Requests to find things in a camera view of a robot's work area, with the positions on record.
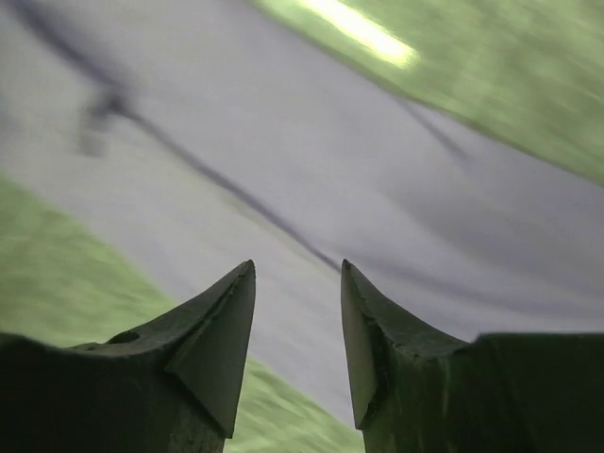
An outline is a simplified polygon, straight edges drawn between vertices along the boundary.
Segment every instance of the pointed tip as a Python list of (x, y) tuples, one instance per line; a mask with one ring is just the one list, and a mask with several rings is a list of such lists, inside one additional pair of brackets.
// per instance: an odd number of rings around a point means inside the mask
[(237, 284), (164, 368), (184, 385), (227, 438), (235, 429), (256, 291), (253, 261), (238, 269)]
[(378, 374), (372, 332), (363, 314), (364, 301), (352, 275), (354, 266), (342, 265), (342, 325), (348, 363), (355, 427), (361, 429), (372, 401), (378, 393)]
[(377, 369), (383, 347), (428, 357), (465, 345), (386, 297), (354, 264), (342, 269), (342, 320), (355, 425), (361, 427), (385, 385)]
[(119, 344), (124, 352), (142, 352), (150, 346), (157, 347), (160, 344), (179, 341), (210, 315), (225, 294), (247, 278), (256, 278), (252, 260), (245, 261), (231, 270), (203, 293), (145, 324), (115, 335), (106, 344)]

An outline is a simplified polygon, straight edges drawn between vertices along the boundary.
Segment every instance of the blurred ground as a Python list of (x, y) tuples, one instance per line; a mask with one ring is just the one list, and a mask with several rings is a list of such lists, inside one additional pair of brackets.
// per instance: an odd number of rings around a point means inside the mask
[(604, 185), (598, 3), (251, 1), (397, 94)]
[(310, 247), (127, 122), (79, 156), (95, 87), (5, 14), (2, 168), (175, 301), (253, 258), (250, 354), (348, 425), (342, 258), (465, 340), (604, 327), (600, 187), (401, 102), (246, 2), (54, 5), (125, 65), (143, 115)]

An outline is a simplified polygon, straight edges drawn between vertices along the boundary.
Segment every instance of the green grass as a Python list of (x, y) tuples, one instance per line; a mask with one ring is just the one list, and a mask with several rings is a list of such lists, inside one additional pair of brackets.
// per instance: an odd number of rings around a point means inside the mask
[(340, 0), (416, 53), (393, 65), (304, 0), (251, 1), (385, 89), (604, 185), (598, 2)]
[[(0, 294), (0, 331), (58, 346), (103, 343), (174, 306), (84, 226), (3, 177)], [(362, 451), (356, 432), (247, 361), (227, 453)]]

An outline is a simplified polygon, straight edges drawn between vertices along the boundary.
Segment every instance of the hole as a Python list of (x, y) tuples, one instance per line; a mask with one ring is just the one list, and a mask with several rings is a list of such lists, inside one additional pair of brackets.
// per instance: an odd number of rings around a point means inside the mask
[(139, 338), (141, 338), (141, 335), (139, 335), (136, 332), (133, 332), (133, 331), (122, 332), (122, 333), (118, 333), (116, 336), (114, 336), (111, 340), (109, 340), (107, 342), (107, 344), (131, 343), (135, 340), (138, 340)]

